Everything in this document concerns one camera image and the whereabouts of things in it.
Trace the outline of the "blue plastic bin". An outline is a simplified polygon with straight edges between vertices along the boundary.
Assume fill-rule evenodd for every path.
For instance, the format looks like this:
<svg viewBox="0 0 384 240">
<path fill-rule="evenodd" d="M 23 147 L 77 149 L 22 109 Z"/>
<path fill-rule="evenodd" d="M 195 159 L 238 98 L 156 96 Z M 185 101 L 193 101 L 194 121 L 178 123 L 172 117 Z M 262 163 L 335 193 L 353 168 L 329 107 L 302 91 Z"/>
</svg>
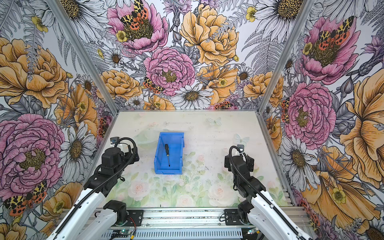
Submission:
<svg viewBox="0 0 384 240">
<path fill-rule="evenodd" d="M 170 167 L 168 166 L 165 144 L 168 144 L 170 148 Z M 157 175 L 181 175 L 184 147 L 184 133 L 161 132 L 154 159 L 155 173 Z"/>
</svg>

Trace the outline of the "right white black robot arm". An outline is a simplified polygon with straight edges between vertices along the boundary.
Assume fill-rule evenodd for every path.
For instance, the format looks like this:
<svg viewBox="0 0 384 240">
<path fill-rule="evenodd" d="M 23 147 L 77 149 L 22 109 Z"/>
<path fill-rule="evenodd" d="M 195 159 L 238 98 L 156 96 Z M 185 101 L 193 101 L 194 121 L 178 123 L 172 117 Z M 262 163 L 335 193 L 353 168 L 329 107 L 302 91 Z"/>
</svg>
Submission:
<svg viewBox="0 0 384 240">
<path fill-rule="evenodd" d="M 238 205 L 240 220 L 258 228 L 269 240 L 311 240 L 275 203 L 265 186 L 254 176 L 254 159 L 237 146 L 229 148 L 225 168 L 233 174 L 233 188 L 245 200 Z"/>
</svg>

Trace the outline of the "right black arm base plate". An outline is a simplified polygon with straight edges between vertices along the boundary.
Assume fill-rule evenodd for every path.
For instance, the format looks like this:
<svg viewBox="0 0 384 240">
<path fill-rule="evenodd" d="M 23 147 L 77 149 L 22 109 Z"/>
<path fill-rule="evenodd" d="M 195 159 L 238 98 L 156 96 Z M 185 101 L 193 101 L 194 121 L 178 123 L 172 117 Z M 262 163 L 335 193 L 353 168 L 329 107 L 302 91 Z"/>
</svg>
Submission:
<svg viewBox="0 0 384 240">
<path fill-rule="evenodd" d="M 249 225 L 247 214 L 239 209 L 224 209 L 226 226 L 246 226 Z"/>
</svg>

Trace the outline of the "black handled screwdriver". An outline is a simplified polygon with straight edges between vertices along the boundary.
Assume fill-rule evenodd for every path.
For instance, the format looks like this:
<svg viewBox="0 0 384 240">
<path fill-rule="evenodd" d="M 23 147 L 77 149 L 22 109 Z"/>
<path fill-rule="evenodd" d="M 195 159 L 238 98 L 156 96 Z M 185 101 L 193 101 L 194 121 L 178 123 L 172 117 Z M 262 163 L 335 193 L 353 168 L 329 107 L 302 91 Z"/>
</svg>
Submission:
<svg viewBox="0 0 384 240">
<path fill-rule="evenodd" d="M 169 148 L 168 144 L 165 144 L 165 152 L 166 152 L 166 156 L 167 156 L 167 160 L 168 160 L 168 166 L 170 167 L 171 166 L 171 162 L 170 162 L 170 148 Z"/>
</svg>

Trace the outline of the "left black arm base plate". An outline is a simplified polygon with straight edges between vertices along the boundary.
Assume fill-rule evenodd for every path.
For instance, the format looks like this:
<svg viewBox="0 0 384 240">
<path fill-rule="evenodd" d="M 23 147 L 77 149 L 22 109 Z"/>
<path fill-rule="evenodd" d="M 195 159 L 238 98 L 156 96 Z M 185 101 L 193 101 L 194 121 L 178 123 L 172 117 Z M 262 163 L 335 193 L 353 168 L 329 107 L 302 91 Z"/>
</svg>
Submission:
<svg viewBox="0 0 384 240">
<path fill-rule="evenodd" d="M 144 210 L 127 210 L 127 217 L 123 227 L 140 227 L 144 217 Z"/>
</svg>

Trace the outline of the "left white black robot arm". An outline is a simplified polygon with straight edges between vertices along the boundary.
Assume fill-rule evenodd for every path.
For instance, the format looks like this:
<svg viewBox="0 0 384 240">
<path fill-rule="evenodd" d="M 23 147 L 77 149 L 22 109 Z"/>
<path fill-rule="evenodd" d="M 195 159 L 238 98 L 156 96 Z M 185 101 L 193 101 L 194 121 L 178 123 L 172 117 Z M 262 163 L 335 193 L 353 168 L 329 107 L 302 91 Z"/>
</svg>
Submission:
<svg viewBox="0 0 384 240">
<path fill-rule="evenodd" d="M 129 218 L 126 204 L 111 200 L 99 215 L 85 226 L 118 181 L 125 181 L 122 177 L 124 169 L 139 159 L 137 145 L 128 137 L 118 139 L 114 147 L 106 149 L 102 154 L 102 163 L 84 185 L 79 199 L 48 239 L 97 240 L 113 225 L 124 225 Z"/>
</svg>

